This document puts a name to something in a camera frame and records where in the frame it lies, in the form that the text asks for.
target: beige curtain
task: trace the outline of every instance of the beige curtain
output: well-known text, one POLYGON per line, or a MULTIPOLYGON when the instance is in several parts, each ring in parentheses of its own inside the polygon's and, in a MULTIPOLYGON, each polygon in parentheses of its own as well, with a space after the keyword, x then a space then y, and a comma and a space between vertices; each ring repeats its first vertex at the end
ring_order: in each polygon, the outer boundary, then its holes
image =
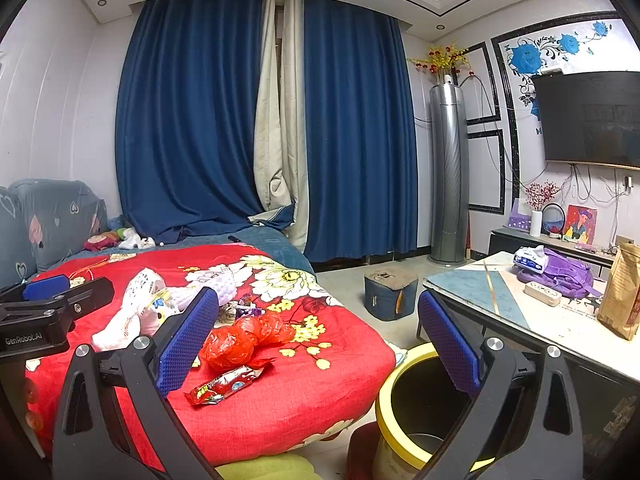
POLYGON ((309 221, 306 168, 304 0, 285 0, 278 92, 275 0, 265 0, 255 117, 254 176, 265 211, 295 204, 289 241, 304 251, 309 221))

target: blue bedsheet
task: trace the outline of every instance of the blue bedsheet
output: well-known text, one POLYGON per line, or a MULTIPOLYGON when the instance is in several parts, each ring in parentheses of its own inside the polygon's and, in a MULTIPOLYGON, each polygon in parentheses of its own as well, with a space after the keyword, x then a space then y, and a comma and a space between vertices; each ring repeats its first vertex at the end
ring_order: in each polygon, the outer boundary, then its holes
MULTIPOLYGON (((184 247, 195 247, 199 245, 228 244, 231 243, 228 238, 229 236, 229 234, 193 236, 185 238, 175 244, 167 244, 163 247, 156 246, 151 249, 145 249, 145 252, 181 249, 184 247)), ((252 245, 267 253, 273 260, 283 264, 285 267, 306 270, 306 272, 315 274, 313 267, 311 267, 309 260, 305 258, 304 254, 297 250, 289 240, 287 240, 286 236, 276 229, 271 227, 252 226, 242 229, 241 231, 231 233, 231 236, 234 236, 245 244, 252 245)), ((66 258, 64 261, 68 262, 69 260, 76 260, 78 258, 91 258, 101 254, 129 254, 140 252, 142 251, 139 249, 126 250, 114 247, 99 252, 81 251, 78 254, 74 254, 73 256, 66 258)))

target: black baseboard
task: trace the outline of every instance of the black baseboard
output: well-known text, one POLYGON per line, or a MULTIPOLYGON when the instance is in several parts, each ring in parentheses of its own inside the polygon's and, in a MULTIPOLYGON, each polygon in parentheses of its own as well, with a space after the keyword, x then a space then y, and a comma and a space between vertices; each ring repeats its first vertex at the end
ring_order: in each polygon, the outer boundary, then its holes
POLYGON ((478 251, 471 250, 471 259, 478 261, 486 258, 488 254, 479 253, 478 251))
POLYGON ((375 264, 386 264, 396 260, 425 256, 431 253, 431 246, 418 247, 408 253, 390 252, 387 254, 374 254, 363 258, 334 258, 328 262, 311 262, 315 272, 327 272, 328 270, 351 269, 352 267, 362 267, 375 264))

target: flat screen tv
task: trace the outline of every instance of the flat screen tv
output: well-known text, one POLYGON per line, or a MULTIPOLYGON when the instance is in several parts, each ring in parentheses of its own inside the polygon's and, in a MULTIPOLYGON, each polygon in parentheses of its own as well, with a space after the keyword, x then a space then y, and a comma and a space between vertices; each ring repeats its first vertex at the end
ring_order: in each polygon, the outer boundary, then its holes
POLYGON ((640 169, 640 72, 532 80, 546 160, 640 169))

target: curtain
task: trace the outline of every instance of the curtain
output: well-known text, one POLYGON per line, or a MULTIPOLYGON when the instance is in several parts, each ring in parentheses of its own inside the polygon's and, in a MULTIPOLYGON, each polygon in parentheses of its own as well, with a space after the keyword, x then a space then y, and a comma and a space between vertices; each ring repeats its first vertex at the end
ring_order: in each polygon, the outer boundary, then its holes
POLYGON ((289 241, 305 249, 308 227, 304 93, 304 0, 285 0, 280 63, 280 91, 276 61, 276 0, 264 0, 262 62, 255 115, 254 176, 266 213, 278 208, 293 215, 286 230, 289 241))
POLYGON ((149 0, 116 108, 125 217, 145 236, 238 231, 264 211, 254 181, 262 0, 149 0))
POLYGON ((305 0, 312 262, 417 245, 414 111, 398 21, 305 0))

